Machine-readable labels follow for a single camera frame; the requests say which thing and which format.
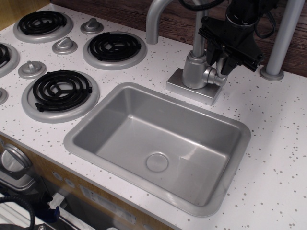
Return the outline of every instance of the white speckled countertop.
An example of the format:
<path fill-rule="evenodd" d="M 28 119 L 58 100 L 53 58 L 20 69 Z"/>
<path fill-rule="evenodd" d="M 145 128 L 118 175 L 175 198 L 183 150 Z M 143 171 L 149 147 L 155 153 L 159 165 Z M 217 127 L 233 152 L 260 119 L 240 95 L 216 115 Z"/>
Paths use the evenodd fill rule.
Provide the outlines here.
<path fill-rule="evenodd" d="M 183 230 L 304 230 L 307 226 L 307 78 L 291 73 L 278 82 L 261 78 L 258 72 L 236 68 L 214 106 L 203 105 L 165 89 L 167 79 L 183 68 L 190 45 L 159 38 L 148 45 L 145 59 L 138 65 L 116 71 L 99 70 L 84 62 L 82 48 L 93 35 L 80 26 L 91 16 L 55 5 L 44 10 L 63 12 L 72 18 L 68 34 L 78 49 L 67 56 L 52 52 L 54 42 L 29 44 L 17 40 L 12 26 L 0 31 L 0 42 L 20 53 L 20 62 L 10 74 L 0 78 L 8 100 L 0 105 L 0 134 L 18 141 L 37 154 L 61 165 L 109 193 L 152 215 L 175 229 Z M 98 19 L 104 32 L 125 31 L 145 40 L 145 32 Z M 252 138 L 220 209 L 207 218 L 191 216 L 146 191 L 105 170 L 68 153 L 64 136 L 82 118 L 45 124 L 29 118 L 22 109 L 21 95 L 32 80 L 18 76 L 26 61 L 42 61 L 48 71 L 71 69 L 92 76 L 100 88 L 100 100 L 116 85 L 135 82 L 193 105 L 241 121 Z"/>

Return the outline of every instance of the gray sink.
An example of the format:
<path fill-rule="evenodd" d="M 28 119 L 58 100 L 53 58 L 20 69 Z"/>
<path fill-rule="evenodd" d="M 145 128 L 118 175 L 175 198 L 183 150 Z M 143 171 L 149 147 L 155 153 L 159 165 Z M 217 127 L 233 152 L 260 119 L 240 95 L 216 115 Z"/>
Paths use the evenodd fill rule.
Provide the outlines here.
<path fill-rule="evenodd" d="M 199 217 L 216 212 L 250 140 L 241 122 L 134 83 L 107 95 L 65 148 Z"/>

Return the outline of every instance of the wood panel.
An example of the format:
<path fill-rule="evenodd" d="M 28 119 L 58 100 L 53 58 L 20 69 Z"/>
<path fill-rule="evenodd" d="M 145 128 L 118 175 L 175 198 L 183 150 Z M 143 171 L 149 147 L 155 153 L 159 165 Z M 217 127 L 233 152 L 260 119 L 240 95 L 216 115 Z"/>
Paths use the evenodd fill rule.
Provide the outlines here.
<path fill-rule="evenodd" d="M 49 0 L 1 0 L 0 30 L 49 3 Z"/>
<path fill-rule="evenodd" d="M 106 19 L 145 31 L 146 15 L 152 0 L 51 0 L 52 3 L 95 17 Z M 223 19 L 230 0 L 213 8 L 210 16 Z M 277 22 L 277 31 L 283 16 L 287 0 L 280 0 L 279 7 L 272 10 Z M 159 34 L 174 40 L 192 44 L 195 13 L 184 9 L 178 1 L 170 3 L 161 15 Z M 270 23 L 263 18 L 259 24 L 261 32 L 271 29 Z M 255 40 L 267 57 L 272 51 L 276 33 L 268 39 Z M 307 77 L 307 3 L 296 27 L 296 31 L 286 55 L 283 70 Z"/>
<path fill-rule="evenodd" d="M 97 208 L 98 210 L 107 214 L 108 216 L 110 216 L 114 220 L 117 220 L 121 224 L 127 226 L 129 229 L 131 229 L 131 230 L 144 230 L 143 225 L 146 224 L 148 226 L 151 226 L 153 229 L 173 230 L 171 227 L 165 225 L 164 223 L 162 223 L 162 222 L 156 220 L 155 218 L 141 212 L 140 210 L 132 207 L 131 205 L 129 205 L 129 204 L 121 201 L 120 199 L 114 197 L 113 195 L 105 192 L 101 188 L 85 181 L 84 179 L 81 179 L 77 175 L 65 170 L 62 167 L 55 165 L 54 163 L 46 160 L 45 158 L 38 156 L 37 154 L 31 152 L 27 148 L 16 144 L 14 141 L 12 141 L 12 140 L 10 140 L 10 139 L 2 136 L 2 135 L 0 135 L 0 153 L 2 153 L 4 151 L 2 145 L 7 144 L 7 143 L 13 144 L 17 148 L 19 148 L 31 160 L 31 162 L 33 164 L 34 171 L 37 174 L 39 174 L 40 176 L 42 176 L 46 180 L 50 181 L 51 183 L 57 185 L 61 189 L 64 189 L 66 192 L 73 194 L 77 198 L 79 198 L 79 199 L 83 200 L 84 202 L 90 204 L 91 206 Z M 60 181 L 60 180 L 56 179 L 55 176 L 53 175 L 53 172 L 57 172 L 63 178 L 63 180 Z M 76 185 L 76 187 L 72 188 L 72 187 L 68 186 L 68 184 L 64 181 L 65 178 L 67 178 L 71 182 L 73 182 Z M 82 186 L 86 187 L 87 189 L 90 189 L 94 193 L 106 198 L 111 203 L 113 203 L 113 204 L 121 207 L 125 211 L 131 213 L 132 215 L 134 215 L 136 217 L 136 223 L 131 224 L 130 222 L 128 222 L 124 218 L 116 215 L 112 211 L 110 211 L 110 210 L 102 207 L 101 205 L 98 205 L 94 201 L 86 198 L 83 195 L 83 193 L 82 193 L 82 191 L 81 191 L 81 189 L 79 188 L 78 185 L 82 185 Z"/>

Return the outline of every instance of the black coil burner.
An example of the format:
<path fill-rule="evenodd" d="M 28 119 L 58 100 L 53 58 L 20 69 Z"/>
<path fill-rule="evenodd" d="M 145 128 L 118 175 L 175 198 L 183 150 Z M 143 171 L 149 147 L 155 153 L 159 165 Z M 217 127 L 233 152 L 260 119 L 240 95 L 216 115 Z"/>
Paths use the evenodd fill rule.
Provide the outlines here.
<path fill-rule="evenodd" d="M 81 105 L 92 93 L 92 87 L 80 73 L 59 70 L 49 72 L 33 85 L 33 95 L 38 111 L 63 111 Z"/>
<path fill-rule="evenodd" d="M 10 59 L 9 49 L 4 44 L 0 43 L 0 65 Z"/>
<path fill-rule="evenodd" d="M 56 11 L 36 11 L 24 16 L 18 23 L 25 35 L 50 33 L 66 25 L 66 18 Z"/>
<path fill-rule="evenodd" d="M 141 44 L 128 34 L 102 33 L 92 39 L 89 48 L 99 61 L 123 61 L 136 55 Z"/>

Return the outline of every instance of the gray pole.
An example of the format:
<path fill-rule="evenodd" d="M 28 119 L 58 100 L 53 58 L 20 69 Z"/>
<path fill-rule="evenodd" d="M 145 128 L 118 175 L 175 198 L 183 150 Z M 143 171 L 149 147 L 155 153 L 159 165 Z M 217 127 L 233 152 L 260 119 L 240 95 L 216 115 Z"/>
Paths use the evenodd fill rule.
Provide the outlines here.
<path fill-rule="evenodd" d="M 268 65 L 260 70 L 263 78 L 270 81 L 283 78 L 281 68 L 304 3 L 305 0 L 288 0 Z"/>

